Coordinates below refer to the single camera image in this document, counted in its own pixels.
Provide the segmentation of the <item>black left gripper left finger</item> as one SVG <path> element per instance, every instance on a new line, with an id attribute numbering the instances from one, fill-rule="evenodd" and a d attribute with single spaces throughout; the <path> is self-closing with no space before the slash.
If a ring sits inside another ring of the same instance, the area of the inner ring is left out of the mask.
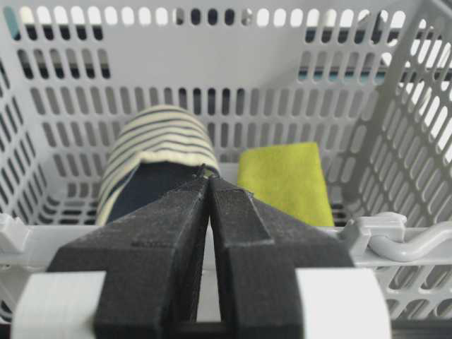
<path id="1" fill-rule="evenodd" d="M 57 251 L 50 273 L 106 273 L 96 338 L 163 338 L 196 320 L 207 197 L 208 179 L 193 179 Z"/>

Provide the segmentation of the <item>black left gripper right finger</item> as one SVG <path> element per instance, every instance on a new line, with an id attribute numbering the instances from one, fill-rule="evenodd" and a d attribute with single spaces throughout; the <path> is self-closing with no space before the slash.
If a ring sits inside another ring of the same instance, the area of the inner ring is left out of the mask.
<path id="1" fill-rule="evenodd" d="M 351 268 L 326 232 L 222 178 L 209 180 L 220 315 L 236 338 L 302 338 L 298 268 Z"/>

